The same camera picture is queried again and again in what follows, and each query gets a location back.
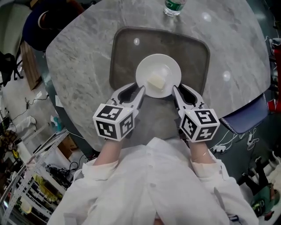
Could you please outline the white round plate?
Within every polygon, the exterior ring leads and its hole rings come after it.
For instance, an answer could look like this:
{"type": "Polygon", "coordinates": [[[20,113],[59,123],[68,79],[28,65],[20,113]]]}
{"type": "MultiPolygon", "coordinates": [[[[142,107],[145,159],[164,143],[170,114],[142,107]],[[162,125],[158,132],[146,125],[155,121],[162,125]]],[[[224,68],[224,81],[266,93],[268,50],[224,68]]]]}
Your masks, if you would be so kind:
{"type": "Polygon", "coordinates": [[[172,94],[173,86],[179,86],[181,82],[181,69],[178,63],[165,54],[152,54],[144,58],[136,69],[136,83],[138,87],[145,86],[145,94],[152,98],[165,98],[172,94]],[[162,91],[150,86],[147,82],[151,75],[158,74],[165,80],[162,91]]]}

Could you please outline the person's right forearm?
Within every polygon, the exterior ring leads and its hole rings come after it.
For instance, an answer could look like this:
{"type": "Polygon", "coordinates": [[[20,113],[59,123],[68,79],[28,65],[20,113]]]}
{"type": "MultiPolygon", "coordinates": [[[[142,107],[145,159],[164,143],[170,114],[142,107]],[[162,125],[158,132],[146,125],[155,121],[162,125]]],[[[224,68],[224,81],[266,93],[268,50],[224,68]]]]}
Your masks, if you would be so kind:
{"type": "Polygon", "coordinates": [[[197,165],[210,165],[216,163],[216,161],[210,155],[209,149],[205,142],[188,141],[188,146],[191,152],[191,162],[194,169],[197,165]]]}

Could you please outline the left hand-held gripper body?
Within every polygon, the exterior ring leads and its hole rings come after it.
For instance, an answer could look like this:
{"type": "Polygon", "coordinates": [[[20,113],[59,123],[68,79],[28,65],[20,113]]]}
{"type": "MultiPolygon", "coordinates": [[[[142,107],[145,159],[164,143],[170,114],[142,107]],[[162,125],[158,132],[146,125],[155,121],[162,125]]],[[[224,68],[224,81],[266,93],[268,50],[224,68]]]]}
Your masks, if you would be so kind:
{"type": "Polygon", "coordinates": [[[98,136],[123,140],[135,128],[138,113],[138,106],[133,104],[118,104],[114,100],[100,104],[93,115],[98,136]]]}

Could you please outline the person's left forearm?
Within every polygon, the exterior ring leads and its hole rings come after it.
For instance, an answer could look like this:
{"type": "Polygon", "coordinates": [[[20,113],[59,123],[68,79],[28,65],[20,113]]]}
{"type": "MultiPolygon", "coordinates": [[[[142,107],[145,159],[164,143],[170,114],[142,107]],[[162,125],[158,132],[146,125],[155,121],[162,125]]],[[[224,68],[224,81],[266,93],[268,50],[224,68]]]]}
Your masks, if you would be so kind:
{"type": "Polygon", "coordinates": [[[120,152],[122,150],[122,141],[107,140],[95,160],[93,166],[98,168],[114,168],[119,161],[120,152]]]}

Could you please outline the red-clothed table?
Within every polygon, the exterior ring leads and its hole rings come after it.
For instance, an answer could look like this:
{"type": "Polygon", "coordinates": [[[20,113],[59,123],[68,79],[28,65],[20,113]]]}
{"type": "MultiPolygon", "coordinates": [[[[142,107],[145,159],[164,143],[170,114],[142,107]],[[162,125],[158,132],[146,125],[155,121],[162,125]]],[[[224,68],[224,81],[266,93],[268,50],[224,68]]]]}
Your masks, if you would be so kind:
{"type": "Polygon", "coordinates": [[[277,93],[277,99],[272,99],[267,102],[271,112],[281,113],[281,37],[269,39],[271,55],[270,62],[276,64],[277,79],[271,79],[270,90],[277,93]]]}

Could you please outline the dark grey chair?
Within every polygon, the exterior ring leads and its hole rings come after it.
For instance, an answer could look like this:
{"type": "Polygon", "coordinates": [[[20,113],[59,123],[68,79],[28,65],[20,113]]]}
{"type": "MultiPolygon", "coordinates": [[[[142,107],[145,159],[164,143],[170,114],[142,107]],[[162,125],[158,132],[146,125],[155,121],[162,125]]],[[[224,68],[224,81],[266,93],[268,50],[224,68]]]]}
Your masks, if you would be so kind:
{"type": "Polygon", "coordinates": [[[261,94],[250,103],[222,117],[220,122],[234,134],[244,134],[264,121],[269,113],[266,98],[261,94]]]}

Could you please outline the wooden board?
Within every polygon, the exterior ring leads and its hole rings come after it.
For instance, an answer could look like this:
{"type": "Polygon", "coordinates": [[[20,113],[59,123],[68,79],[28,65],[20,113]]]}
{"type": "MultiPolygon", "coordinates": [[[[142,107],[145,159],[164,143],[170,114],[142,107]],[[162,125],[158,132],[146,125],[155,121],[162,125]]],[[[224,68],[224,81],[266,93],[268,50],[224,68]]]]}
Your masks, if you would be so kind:
{"type": "Polygon", "coordinates": [[[22,56],[22,67],[24,69],[29,88],[30,90],[34,90],[42,82],[34,51],[25,41],[21,43],[20,51],[22,56]]]}

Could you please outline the black office chair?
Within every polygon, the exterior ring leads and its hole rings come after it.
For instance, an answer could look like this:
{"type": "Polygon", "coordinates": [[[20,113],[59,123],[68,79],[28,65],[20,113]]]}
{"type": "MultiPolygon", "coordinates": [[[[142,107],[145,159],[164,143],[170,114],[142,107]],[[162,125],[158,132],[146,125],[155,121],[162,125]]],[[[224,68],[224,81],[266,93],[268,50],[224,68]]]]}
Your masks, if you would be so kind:
{"type": "Polygon", "coordinates": [[[0,87],[5,87],[7,83],[11,80],[11,75],[14,73],[14,80],[17,80],[18,76],[20,79],[23,79],[23,76],[20,75],[18,71],[18,66],[22,60],[17,63],[16,58],[10,54],[3,54],[0,51],[0,73],[2,76],[2,81],[0,82],[0,87]]]}

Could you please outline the clear plastic water bottle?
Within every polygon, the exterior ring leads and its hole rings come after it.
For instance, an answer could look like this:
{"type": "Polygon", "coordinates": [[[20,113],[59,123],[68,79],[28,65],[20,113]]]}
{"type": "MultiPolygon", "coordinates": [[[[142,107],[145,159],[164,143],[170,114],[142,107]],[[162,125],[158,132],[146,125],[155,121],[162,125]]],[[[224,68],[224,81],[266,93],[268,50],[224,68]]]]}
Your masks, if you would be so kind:
{"type": "Polygon", "coordinates": [[[170,17],[176,17],[180,14],[187,0],[165,0],[164,13],[170,17]]]}

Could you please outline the teal floor object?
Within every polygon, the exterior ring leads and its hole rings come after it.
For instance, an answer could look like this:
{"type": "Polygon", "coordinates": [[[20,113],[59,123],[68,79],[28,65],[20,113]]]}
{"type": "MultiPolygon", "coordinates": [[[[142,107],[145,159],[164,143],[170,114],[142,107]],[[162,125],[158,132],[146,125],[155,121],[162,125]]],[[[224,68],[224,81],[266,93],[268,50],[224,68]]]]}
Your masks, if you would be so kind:
{"type": "Polygon", "coordinates": [[[64,125],[62,124],[59,117],[50,116],[51,125],[57,132],[62,131],[64,125]]]}

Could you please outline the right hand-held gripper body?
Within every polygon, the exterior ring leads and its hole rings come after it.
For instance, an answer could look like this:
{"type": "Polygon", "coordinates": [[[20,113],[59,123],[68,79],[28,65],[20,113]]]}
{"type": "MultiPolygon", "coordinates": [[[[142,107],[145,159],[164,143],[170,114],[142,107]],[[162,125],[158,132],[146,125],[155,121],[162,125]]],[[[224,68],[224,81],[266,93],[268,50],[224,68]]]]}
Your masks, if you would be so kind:
{"type": "Polygon", "coordinates": [[[179,111],[180,129],[191,142],[212,140],[220,122],[213,109],[181,109],[179,111]]]}

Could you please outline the person's white shirt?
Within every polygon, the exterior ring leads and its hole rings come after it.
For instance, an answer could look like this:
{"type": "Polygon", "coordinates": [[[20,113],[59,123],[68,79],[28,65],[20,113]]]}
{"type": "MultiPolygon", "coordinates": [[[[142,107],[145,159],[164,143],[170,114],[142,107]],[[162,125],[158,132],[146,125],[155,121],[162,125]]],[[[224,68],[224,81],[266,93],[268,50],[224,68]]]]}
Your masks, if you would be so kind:
{"type": "Polygon", "coordinates": [[[83,164],[47,225],[259,225],[224,163],[191,162],[188,142],[122,148],[114,168],[83,164]]]}

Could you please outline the transparent grey tray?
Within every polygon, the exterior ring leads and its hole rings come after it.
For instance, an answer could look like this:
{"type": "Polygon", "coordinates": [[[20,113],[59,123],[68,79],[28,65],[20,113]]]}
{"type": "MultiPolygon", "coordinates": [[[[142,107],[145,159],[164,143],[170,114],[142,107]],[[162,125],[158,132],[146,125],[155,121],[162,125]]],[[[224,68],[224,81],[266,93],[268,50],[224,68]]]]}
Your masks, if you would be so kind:
{"type": "Polygon", "coordinates": [[[203,94],[210,61],[208,46],[184,34],[144,27],[123,27],[116,32],[109,75],[112,89],[135,82],[137,66],[152,54],[172,57],[181,69],[181,83],[203,94]]]}

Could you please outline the pale food piece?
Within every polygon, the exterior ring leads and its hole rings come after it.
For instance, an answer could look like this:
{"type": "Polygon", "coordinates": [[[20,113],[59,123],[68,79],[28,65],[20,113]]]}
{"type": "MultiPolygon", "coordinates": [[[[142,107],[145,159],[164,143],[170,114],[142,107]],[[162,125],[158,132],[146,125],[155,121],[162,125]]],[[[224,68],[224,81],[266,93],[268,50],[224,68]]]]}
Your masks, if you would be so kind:
{"type": "Polygon", "coordinates": [[[162,91],[165,86],[166,80],[162,76],[155,74],[151,75],[148,78],[147,82],[153,88],[162,91]]]}

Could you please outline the cardboard box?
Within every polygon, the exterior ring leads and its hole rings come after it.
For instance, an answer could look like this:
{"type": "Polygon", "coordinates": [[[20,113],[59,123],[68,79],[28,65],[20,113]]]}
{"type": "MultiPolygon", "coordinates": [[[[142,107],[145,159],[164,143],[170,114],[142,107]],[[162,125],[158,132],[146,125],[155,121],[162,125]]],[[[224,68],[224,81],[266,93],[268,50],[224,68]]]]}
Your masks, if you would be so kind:
{"type": "Polygon", "coordinates": [[[68,159],[73,151],[78,150],[77,144],[73,141],[70,135],[67,135],[62,142],[58,145],[58,149],[68,159]]]}

